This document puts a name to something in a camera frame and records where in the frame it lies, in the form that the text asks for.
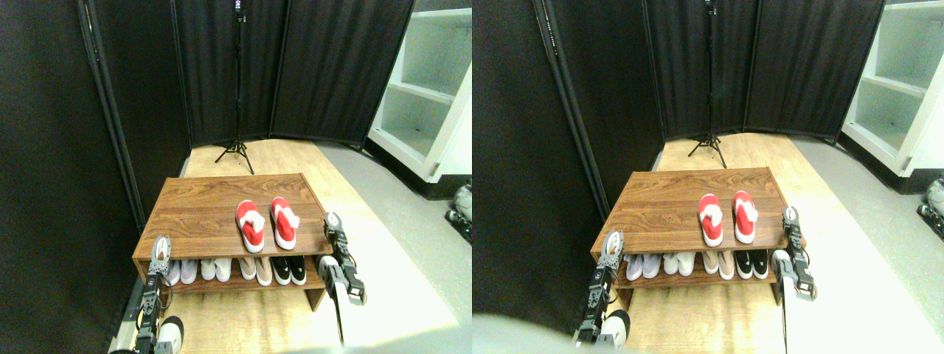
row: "red slipper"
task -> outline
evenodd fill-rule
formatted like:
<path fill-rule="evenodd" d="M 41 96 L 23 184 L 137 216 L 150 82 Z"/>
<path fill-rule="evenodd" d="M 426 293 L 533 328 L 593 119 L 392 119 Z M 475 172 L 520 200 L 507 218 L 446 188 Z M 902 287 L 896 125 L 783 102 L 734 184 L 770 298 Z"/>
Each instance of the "red slipper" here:
<path fill-rule="evenodd" d="M 754 242 L 754 223 L 757 222 L 757 209 L 754 199 L 744 191 L 734 194 L 734 237 L 745 244 Z"/>
<path fill-rule="evenodd" d="M 285 249 L 295 248 L 295 229 L 301 219 L 292 212 L 292 206 L 289 201 L 281 196 L 272 199 L 272 209 L 270 210 L 272 219 L 275 220 L 276 244 Z"/>
<path fill-rule="evenodd" d="M 256 203 L 252 200 L 244 200 L 236 208 L 236 224 L 239 224 L 243 231 L 243 243 L 245 249 L 250 253 L 262 251 L 264 239 L 262 238 L 262 226 L 265 225 L 265 218 L 259 214 Z"/>
<path fill-rule="evenodd" d="M 721 244 L 721 204 L 714 194 L 706 194 L 699 202 L 699 220 L 701 221 L 701 235 L 705 244 L 714 247 Z"/>

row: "shoe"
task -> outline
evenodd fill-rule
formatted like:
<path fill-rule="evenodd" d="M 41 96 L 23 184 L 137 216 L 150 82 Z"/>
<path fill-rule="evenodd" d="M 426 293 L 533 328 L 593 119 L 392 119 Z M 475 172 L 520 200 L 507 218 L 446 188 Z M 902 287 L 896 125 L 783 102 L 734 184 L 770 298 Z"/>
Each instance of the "shoe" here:
<path fill-rule="evenodd" d="M 276 282 L 278 285 L 286 285 L 289 283 L 289 278 L 292 277 L 292 272 L 289 270 L 289 262 L 285 257 L 272 257 L 272 271 L 276 276 Z"/>
<path fill-rule="evenodd" d="M 180 261 L 180 282 L 191 284 L 196 280 L 196 268 L 198 260 Z"/>
<path fill-rule="evenodd" d="M 292 273 L 292 282 L 295 285 L 305 284 L 305 256 L 286 257 L 289 262 L 289 271 Z"/>
<path fill-rule="evenodd" d="M 262 251 L 262 246 L 265 245 L 265 240 L 262 238 L 265 218 L 259 214 L 256 203 L 248 199 L 239 203 L 239 207 L 236 207 L 236 224 L 243 233 L 245 249 L 249 250 L 249 253 Z"/>
<path fill-rule="evenodd" d="M 714 194 L 706 194 L 699 202 L 699 221 L 701 221 L 701 235 L 705 244 L 715 247 L 721 244 L 724 237 L 721 234 L 721 204 Z"/>
<path fill-rule="evenodd" d="M 200 276 L 204 280 L 216 278 L 216 264 L 213 263 L 213 260 L 200 260 Z"/>
<path fill-rule="evenodd" d="M 252 280 L 256 277 L 256 261 L 252 258 L 238 258 L 239 272 L 243 273 L 243 279 Z"/>
<path fill-rule="evenodd" d="M 672 275 L 679 271 L 679 259 L 675 257 L 675 253 L 664 253 L 662 264 L 665 267 L 666 274 Z"/>
<path fill-rule="evenodd" d="M 701 252 L 701 261 L 705 263 L 705 272 L 708 272 L 708 274 L 714 274 L 717 272 L 717 251 Z"/>
<path fill-rule="evenodd" d="M 626 260 L 626 279 L 633 281 L 643 275 L 643 255 L 625 255 Z"/>
<path fill-rule="evenodd" d="M 167 285 L 174 286 L 180 281 L 180 261 L 171 261 L 167 270 Z"/>
<path fill-rule="evenodd" d="M 734 278 L 734 255 L 732 251 L 723 251 L 717 258 L 717 267 L 718 273 L 721 274 L 721 278 L 725 280 L 731 280 Z"/>
<path fill-rule="evenodd" d="M 646 279 L 655 278 L 659 275 L 659 262 L 662 255 L 658 253 L 647 253 L 643 256 L 643 277 Z"/>
<path fill-rule="evenodd" d="M 767 250 L 755 249 L 750 252 L 750 263 L 754 266 L 754 276 L 760 279 L 767 278 Z"/>
<path fill-rule="evenodd" d="M 734 251 L 734 261 L 737 263 L 737 275 L 742 279 L 750 278 L 753 266 L 751 266 L 748 251 Z"/>
<path fill-rule="evenodd" d="M 272 283 L 272 264 L 268 257 L 259 257 L 252 259 L 256 263 L 256 280 L 261 286 L 269 286 Z"/>
<path fill-rule="evenodd" d="M 213 260 L 213 264 L 216 265 L 216 279 L 220 280 L 220 282 L 227 282 L 227 280 L 229 280 L 229 274 L 233 270 L 233 259 L 218 258 Z"/>
<path fill-rule="evenodd" d="M 281 196 L 272 199 L 272 209 L 269 211 L 272 220 L 275 220 L 276 244 L 285 249 L 295 248 L 295 229 L 301 219 L 295 216 L 289 201 Z"/>
<path fill-rule="evenodd" d="M 695 252 L 680 252 L 675 254 L 675 259 L 679 262 L 679 274 L 683 277 L 692 275 L 695 269 Z"/>
<path fill-rule="evenodd" d="M 757 222 L 757 209 L 754 199 L 744 191 L 734 194 L 734 237 L 745 244 L 754 242 L 754 223 Z"/>

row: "white fabric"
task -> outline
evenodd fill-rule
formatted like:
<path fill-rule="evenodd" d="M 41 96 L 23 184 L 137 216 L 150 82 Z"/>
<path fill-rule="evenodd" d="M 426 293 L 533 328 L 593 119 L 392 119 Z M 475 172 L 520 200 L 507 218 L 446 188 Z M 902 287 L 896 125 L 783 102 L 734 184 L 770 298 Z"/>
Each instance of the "white fabric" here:
<path fill-rule="evenodd" d="M 298 224 L 301 223 L 301 218 L 295 216 L 295 213 L 292 212 L 291 207 L 283 209 L 282 206 L 276 205 L 276 217 L 278 217 L 278 213 L 280 211 L 282 212 L 282 215 L 284 215 L 285 218 L 289 220 L 289 225 L 292 226 L 292 228 L 298 228 Z"/>
<path fill-rule="evenodd" d="M 252 224 L 253 231 L 261 232 L 262 227 L 265 225 L 265 218 L 262 217 L 258 211 L 247 211 L 245 215 L 239 219 L 239 228 L 243 228 L 245 223 Z"/>
<path fill-rule="evenodd" d="M 734 202 L 734 209 L 737 210 L 737 207 L 740 206 L 744 206 L 744 213 L 748 215 L 748 221 L 752 223 L 757 221 L 757 209 L 754 208 L 754 203 L 737 199 L 737 201 Z"/>
<path fill-rule="evenodd" d="M 718 224 L 721 224 L 721 207 L 715 204 L 709 204 L 705 207 L 705 211 L 701 212 L 699 219 L 704 220 L 705 217 L 711 219 L 712 227 L 717 227 Z"/>

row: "tripod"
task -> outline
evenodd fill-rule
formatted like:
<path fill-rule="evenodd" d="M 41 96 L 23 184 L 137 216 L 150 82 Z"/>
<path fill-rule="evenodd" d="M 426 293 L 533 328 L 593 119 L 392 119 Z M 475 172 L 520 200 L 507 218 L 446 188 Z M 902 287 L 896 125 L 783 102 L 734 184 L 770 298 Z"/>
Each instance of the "tripod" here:
<path fill-rule="evenodd" d="M 240 122 L 243 120 L 243 23 L 245 22 L 245 16 L 243 15 L 243 9 L 240 7 L 240 0 L 236 0 L 236 140 L 232 141 L 227 145 L 226 151 L 223 151 L 220 154 L 219 158 L 216 158 L 216 162 L 219 162 L 226 153 L 237 153 L 242 155 L 245 158 L 245 163 L 249 165 L 249 173 L 255 175 L 256 172 L 252 170 L 252 162 L 249 162 L 249 156 L 245 153 L 245 144 L 243 143 L 243 135 L 240 130 Z"/>
<path fill-rule="evenodd" d="M 724 166 L 724 168 L 728 168 L 728 164 L 724 162 L 724 155 L 721 154 L 721 148 L 717 146 L 719 143 L 721 143 L 721 140 L 715 134 L 715 118 L 712 114 L 712 106 L 714 105 L 712 93 L 715 91 L 715 84 L 712 80 L 713 73 L 715 72 L 713 70 L 714 65 L 712 62 L 712 54 L 714 54 L 715 51 L 711 45 L 713 37 L 711 30 L 711 18 L 712 16 L 717 15 L 717 10 L 715 9 L 715 5 L 712 4 L 712 0 L 705 0 L 705 7 L 708 8 L 708 134 L 705 134 L 705 136 L 699 140 L 699 144 L 696 145 L 694 149 L 692 149 L 692 152 L 688 153 L 688 157 L 692 157 L 692 154 L 694 154 L 695 151 L 699 149 L 699 147 L 711 147 L 715 149 L 715 151 L 717 151 L 717 155 L 721 157 L 721 165 Z"/>

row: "gray floor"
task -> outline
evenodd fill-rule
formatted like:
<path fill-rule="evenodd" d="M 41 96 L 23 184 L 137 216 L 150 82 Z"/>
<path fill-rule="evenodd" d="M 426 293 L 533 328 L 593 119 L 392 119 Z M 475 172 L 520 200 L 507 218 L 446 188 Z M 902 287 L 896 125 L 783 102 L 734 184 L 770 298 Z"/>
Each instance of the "gray floor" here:
<path fill-rule="evenodd" d="M 460 325 L 468 323 L 472 246 L 443 217 L 447 202 L 424 199 L 386 168 L 346 147 L 316 145 L 390 230 Z"/>
<path fill-rule="evenodd" d="M 803 137 L 791 140 L 866 232 L 944 341 L 944 242 L 915 212 L 920 196 L 896 193 L 839 145 Z M 855 266 L 868 269 L 866 264 Z M 882 286 L 881 280 L 872 286 Z"/>

